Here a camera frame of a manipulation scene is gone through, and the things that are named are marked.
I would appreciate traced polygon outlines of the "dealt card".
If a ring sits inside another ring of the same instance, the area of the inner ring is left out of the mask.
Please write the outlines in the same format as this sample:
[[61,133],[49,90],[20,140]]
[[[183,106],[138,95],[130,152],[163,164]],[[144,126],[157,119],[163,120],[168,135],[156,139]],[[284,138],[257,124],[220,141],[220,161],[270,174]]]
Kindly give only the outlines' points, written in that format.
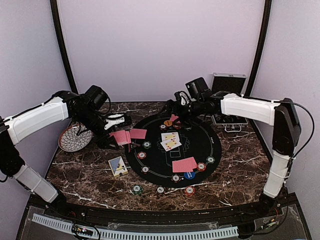
[[178,119],[178,118],[179,118],[178,116],[172,114],[169,120],[170,120],[171,122],[174,122],[174,121],[175,121],[176,119]]
[[181,160],[175,160],[172,162],[173,173],[186,173],[192,172],[198,166],[194,157],[188,157]]
[[147,135],[146,129],[132,128],[129,131],[131,139],[145,139]]

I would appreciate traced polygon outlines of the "red 5 chips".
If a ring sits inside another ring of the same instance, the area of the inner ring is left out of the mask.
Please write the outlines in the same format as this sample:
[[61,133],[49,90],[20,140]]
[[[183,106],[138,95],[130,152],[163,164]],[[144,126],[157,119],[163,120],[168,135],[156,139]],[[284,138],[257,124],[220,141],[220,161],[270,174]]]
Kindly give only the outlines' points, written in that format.
[[147,157],[147,154],[144,151],[140,151],[137,153],[137,158],[143,160]]
[[174,124],[173,127],[177,130],[180,130],[182,128],[179,124]]
[[199,162],[197,164],[197,170],[200,171],[200,172],[204,172],[206,170],[206,168],[207,168],[207,166],[203,162]]

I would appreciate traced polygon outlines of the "orange big blind button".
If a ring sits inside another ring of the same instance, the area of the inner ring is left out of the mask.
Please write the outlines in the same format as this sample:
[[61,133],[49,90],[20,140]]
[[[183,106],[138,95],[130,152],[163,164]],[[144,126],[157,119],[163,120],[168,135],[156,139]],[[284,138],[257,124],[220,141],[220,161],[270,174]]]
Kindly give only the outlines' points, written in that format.
[[163,124],[164,124],[165,126],[167,126],[167,127],[171,127],[171,126],[173,125],[172,121],[170,121],[170,120],[165,120],[165,121],[163,122]]

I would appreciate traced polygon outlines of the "red back card deck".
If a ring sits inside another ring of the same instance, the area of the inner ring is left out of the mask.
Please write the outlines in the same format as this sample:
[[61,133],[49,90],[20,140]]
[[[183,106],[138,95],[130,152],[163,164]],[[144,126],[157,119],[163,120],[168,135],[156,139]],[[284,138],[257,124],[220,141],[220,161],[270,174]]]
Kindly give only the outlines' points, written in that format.
[[131,136],[129,131],[119,130],[119,131],[111,132],[109,135],[115,138],[116,143],[119,146],[123,146],[131,143]]

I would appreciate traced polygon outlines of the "two of hearts card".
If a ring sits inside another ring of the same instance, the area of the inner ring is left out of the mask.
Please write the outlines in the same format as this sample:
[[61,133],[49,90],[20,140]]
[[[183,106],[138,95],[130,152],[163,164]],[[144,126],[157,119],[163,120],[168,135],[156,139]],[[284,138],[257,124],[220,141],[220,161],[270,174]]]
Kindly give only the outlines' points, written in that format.
[[171,140],[178,140],[179,134],[178,132],[166,132],[161,134],[162,141],[171,141]]

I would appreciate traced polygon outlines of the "green chips mat edge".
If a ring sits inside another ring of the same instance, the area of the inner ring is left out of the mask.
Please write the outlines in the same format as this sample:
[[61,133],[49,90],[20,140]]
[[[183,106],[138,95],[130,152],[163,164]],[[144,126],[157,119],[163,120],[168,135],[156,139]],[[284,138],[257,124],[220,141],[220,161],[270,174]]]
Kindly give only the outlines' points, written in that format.
[[213,164],[215,162],[215,158],[213,156],[208,156],[206,160],[210,164]]

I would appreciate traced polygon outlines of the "green chips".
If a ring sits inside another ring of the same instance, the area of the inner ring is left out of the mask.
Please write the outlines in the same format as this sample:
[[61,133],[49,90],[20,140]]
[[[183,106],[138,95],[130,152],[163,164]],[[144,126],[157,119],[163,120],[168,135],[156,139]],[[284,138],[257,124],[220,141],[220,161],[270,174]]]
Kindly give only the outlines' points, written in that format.
[[152,147],[152,144],[150,141],[145,141],[143,142],[142,146],[144,149],[150,149]]

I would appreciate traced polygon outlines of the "100 chips mat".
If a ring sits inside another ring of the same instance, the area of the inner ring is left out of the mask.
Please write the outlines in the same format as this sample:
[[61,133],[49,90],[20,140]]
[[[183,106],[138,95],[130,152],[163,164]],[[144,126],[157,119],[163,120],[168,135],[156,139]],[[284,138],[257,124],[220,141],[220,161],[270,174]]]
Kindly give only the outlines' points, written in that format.
[[150,168],[148,166],[143,166],[141,168],[141,172],[144,173],[144,174],[147,174],[149,171],[150,171]]

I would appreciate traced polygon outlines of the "red 5 chip stack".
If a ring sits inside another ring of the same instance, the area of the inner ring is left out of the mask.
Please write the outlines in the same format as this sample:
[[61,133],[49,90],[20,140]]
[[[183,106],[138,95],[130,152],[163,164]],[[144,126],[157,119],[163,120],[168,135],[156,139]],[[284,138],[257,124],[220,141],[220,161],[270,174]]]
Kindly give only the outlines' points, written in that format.
[[196,190],[193,186],[187,186],[185,189],[184,189],[184,194],[187,196],[187,197],[192,197],[194,194],[195,194]]

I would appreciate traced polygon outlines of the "green chip stack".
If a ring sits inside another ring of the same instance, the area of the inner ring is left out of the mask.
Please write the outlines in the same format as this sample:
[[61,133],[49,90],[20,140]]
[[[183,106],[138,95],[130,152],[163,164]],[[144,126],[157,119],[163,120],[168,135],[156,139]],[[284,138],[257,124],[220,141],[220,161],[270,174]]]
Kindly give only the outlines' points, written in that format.
[[141,185],[136,184],[132,187],[131,191],[134,195],[140,196],[143,193],[144,189]]

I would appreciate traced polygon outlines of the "black orange 100 chip stack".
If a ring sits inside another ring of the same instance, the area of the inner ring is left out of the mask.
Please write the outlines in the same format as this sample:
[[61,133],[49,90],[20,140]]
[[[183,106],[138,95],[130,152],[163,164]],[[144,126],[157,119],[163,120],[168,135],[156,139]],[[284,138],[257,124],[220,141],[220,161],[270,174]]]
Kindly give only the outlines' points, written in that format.
[[165,193],[165,191],[166,191],[166,189],[163,186],[158,186],[156,188],[155,192],[156,192],[157,195],[163,195]]

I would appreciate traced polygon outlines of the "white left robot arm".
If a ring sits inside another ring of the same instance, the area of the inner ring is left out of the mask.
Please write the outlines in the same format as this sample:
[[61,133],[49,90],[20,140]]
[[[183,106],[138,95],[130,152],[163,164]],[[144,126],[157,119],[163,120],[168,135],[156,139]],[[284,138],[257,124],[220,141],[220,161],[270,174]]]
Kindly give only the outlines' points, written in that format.
[[16,145],[26,137],[56,122],[73,119],[84,125],[97,137],[101,149],[118,149],[110,135],[114,127],[126,127],[132,118],[125,113],[109,115],[100,112],[109,100],[107,93],[92,85],[85,93],[77,94],[61,90],[52,97],[30,109],[0,120],[0,171],[8,178],[14,178],[31,192],[51,204],[51,210],[60,218],[71,213],[65,203],[65,196],[21,158]]

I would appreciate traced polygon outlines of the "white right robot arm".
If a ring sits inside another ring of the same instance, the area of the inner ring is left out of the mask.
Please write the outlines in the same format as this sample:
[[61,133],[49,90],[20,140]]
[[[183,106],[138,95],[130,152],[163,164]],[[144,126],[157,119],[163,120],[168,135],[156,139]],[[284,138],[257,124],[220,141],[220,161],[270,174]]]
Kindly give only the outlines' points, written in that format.
[[276,198],[295,159],[294,151],[302,131],[292,100],[261,100],[223,90],[213,93],[203,77],[185,86],[188,92],[176,92],[175,100],[166,101],[161,109],[163,114],[177,116],[184,127],[199,115],[214,114],[239,116],[273,127],[273,159],[263,194]]

